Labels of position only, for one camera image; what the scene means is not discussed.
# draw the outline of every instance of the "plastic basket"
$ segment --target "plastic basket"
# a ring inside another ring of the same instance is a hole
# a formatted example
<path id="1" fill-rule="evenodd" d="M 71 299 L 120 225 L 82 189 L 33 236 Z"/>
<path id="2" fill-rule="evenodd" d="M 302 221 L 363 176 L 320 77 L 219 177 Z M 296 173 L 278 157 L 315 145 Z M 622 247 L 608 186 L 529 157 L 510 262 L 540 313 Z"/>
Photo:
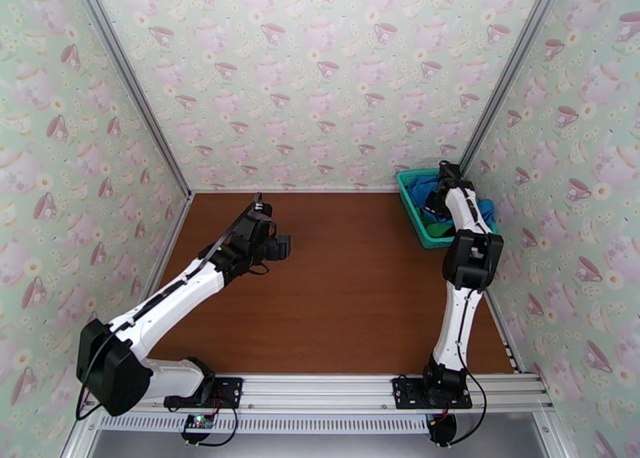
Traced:
<path id="1" fill-rule="evenodd" d="M 414 203 L 411 201 L 411 197 L 409 196 L 409 192 L 406 190 L 406 187 L 411 184 L 411 182 L 417 177 L 428 177 L 433 179 L 438 179 L 438 174 L 440 172 L 439 168 L 432 169 L 410 169 L 408 171 L 401 171 L 396 175 L 398 179 L 398 184 L 400 185 L 400 198 L 402 199 L 402 203 L 406 208 L 406 212 L 409 214 L 409 219 L 411 219 L 411 223 L 413 224 L 418 237 L 420 238 L 420 243 L 422 247 L 425 249 L 437 249 L 438 247 L 449 247 L 451 243 L 454 241 L 453 237 L 439 237 L 437 239 L 433 238 L 426 232 L 425 226 L 420 219 L 420 215 L 418 213 L 418 209 L 415 208 Z M 495 233 L 496 227 L 495 223 L 491 225 L 491 231 Z"/>

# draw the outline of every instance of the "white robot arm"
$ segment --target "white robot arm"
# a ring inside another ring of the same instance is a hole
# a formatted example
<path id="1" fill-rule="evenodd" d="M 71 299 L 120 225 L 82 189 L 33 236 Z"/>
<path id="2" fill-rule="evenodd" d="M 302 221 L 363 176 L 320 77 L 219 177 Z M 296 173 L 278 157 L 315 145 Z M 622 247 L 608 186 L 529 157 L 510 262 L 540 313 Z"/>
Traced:
<path id="1" fill-rule="evenodd" d="M 231 227 L 205 247 L 182 273 L 130 311 L 105 325 L 91 321 L 82 330 L 76 375 L 112 416 L 140 400 L 173 397 L 182 403 L 205 404 L 214 373 L 197 359 L 179 362 L 148 359 L 158 341 L 206 298 L 235 277 L 256 273 L 263 261 L 290 254 L 290 236 L 278 236 L 271 207 L 258 193 Z M 80 416 L 78 399 L 76 417 Z"/>
<path id="2" fill-rule="evenodd" d="M 451 218 L 456 234 L 445 256 L 446 310 L 438 343 L 422 373 L 426 402 L 453 408 L 466 391 L 466 349 L 475 310 L 494 278 L 502 252 L 502 238 L 482 219 L 473 185 L 463 181 L 459 167 L 440 162 L 438 188 L 425 209 Z"/>

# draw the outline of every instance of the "wall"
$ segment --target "wall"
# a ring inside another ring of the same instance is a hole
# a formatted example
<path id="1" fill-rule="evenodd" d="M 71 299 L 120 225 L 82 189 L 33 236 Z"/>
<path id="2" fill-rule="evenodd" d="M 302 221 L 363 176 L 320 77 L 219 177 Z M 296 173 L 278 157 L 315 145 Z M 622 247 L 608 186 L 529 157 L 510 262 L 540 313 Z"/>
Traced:
<path id="1" fill-rule="evenodd" d="M 79 331 L 138 300 L 182 195 L 78 1 L 0 3 L 0 456 L 56 456 Z"/>
<path id="2" fill-rule="evenodd" d="M 559 0 L 471 168 L 492 294 L 582 456 L 640 456 L 640 10 Z"/>
<path id="3" fill-rule="evenodd" d="M 459 158 L 534 0 L 102 0 L 193 189 Z"/>

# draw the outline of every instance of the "cloth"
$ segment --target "cloth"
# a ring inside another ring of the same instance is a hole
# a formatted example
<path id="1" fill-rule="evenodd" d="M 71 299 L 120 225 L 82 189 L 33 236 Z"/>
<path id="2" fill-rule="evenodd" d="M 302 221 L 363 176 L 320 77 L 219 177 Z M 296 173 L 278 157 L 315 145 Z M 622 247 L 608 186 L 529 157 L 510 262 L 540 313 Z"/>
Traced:
<path id="1" fill-rule="evenodd" d="M 413 204 L 420 209 L 420 218 L 423 222 L 448 222 L 453 224 L 452 219 L 437 219 L 435 215 L 424 209 L 426 199 L 432 191 L 438 188 L 438 179 L 432 177 L 416 177 L 409 186 L 406 187 Z M 491 227 L 494 223 L 494 204 L 491 200 L 477 200 L 480 214 L 485 223 Z"/>

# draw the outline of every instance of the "brown wooden surface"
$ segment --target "brown wooden surface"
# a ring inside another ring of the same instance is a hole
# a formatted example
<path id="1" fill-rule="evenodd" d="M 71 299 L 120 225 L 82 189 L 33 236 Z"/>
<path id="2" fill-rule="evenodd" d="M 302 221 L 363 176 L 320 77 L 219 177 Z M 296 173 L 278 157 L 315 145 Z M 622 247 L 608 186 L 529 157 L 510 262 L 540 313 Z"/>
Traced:
<path id="1" fill-rule="evenodd" d="M 250 194 L 199 194 L 163 284 L 217 239 Z M 216 372 L 421 373 L 438 340 L 444 249 L 424 250 L 393 193 L 267 193 L 286 261 L 239 277 L 158 343 L 154 358 L 197 356 Z M 472 372 L 513 372 L 483 301 Z"/>

